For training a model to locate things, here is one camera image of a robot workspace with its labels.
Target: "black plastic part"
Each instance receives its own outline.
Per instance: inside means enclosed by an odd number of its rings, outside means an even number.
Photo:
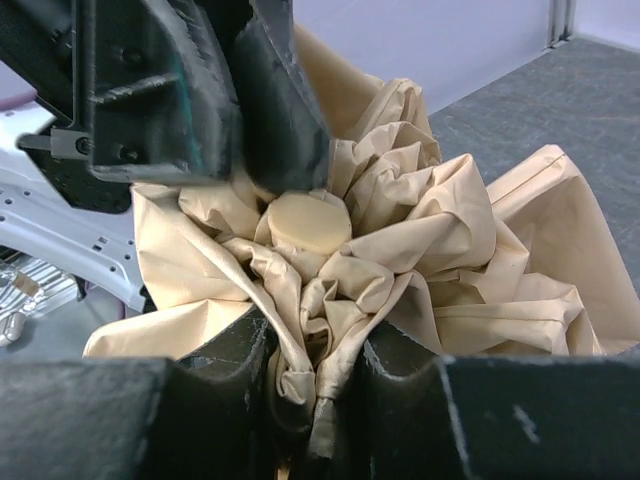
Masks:
[[[38,91],[44,106],[67,121],[73,118],[70,17],[70,0],[0,1],[0,60]],[[60,38],[52,38],[52,29],[60,29]]]
[[[225,181],[242,119],[207,15],[191,0],[86,2],[91,169],[115,182]]]
[[[185,360],[0,363],[0,478],[273,479],[260,418],[272,351],[247,316]]]
[[[434,358],[381,324],[350,417],[368,479],[640,478],[640,360]]]
[[[253,17],[249,0],[195,0],[207,13],[224,55],[227,55],[238,34]]]
[[[50,131],[47,129],[42,134],[49,135]],[[112,214],[126,212],[131,207],[129,185],[96,178],[83,161],[53,158],[47,150],[26,153],[72,207]]]
[[[16,250],[12,248],[5,247],[4,245],[0,245],[0,260],[7,261],[10,257],[18,253]]]
[[[149,290],[147,290],[147,287],[142,287],[140,289],[140,295],[144,297],[144,306],[142,307],[142,313],[155,312],[156,310],[158,310],[156,304],[153,303],[153,299],[151,298],[151,294],[149,293]]]
[[[291,0],[249,4],[253,17],[225,52],[242,107],[245,168],[276,194],[323,188],[331,138],[296,60]]]

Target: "white wall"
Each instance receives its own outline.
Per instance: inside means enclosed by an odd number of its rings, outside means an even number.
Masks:
[[[298,22],[367,73],[421,84],[431,113],[530,62],[549,37],[549,0],[293,3]]]
[[[640,1],[576,0],[573,32],[640,52]]]

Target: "beige fabric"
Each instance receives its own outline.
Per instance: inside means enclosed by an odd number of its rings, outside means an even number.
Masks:
[[[347,209],[304,193],[285,194],[271,202],[267,221],[273,242],[318,255],[331,255],[351,240]]]
[[[629,276],[558,147],[485,188],[470,155],[439,163],[419,87],[383,85],[297,34],[340,138],[328,191],[311,195],[348,210],[353,239],[330,255],[287,244],[262,211],[270,199],[246,179],[138,185],[138,259],[160,310],[97,330],[86,355],[178,358],[255,303],[280,340],[272,411],[296,430],[316,396],[340,394],[384,318],[436,353],[597,355],[640,341]]]

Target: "screw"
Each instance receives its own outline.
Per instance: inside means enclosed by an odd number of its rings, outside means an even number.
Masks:
[[[127,67],[136,68],[142,65],[142,53],[135,48],[121,48],[118,56],[120,61]]]
[[[82,155],[89,155],[91,152],[91,139],[89,137],[80,137],[76,140],[76,150]]]
[[[118,158],[126,163],[138,163],[140,161],[140,152],[133,147],[121,145],[118,150]]]

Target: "gray carpet floor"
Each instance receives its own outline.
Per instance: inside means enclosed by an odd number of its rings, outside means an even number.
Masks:
[[[640,55],[572,40],[431,116],[486,182],[558,144],[590,183],[640,290]]]

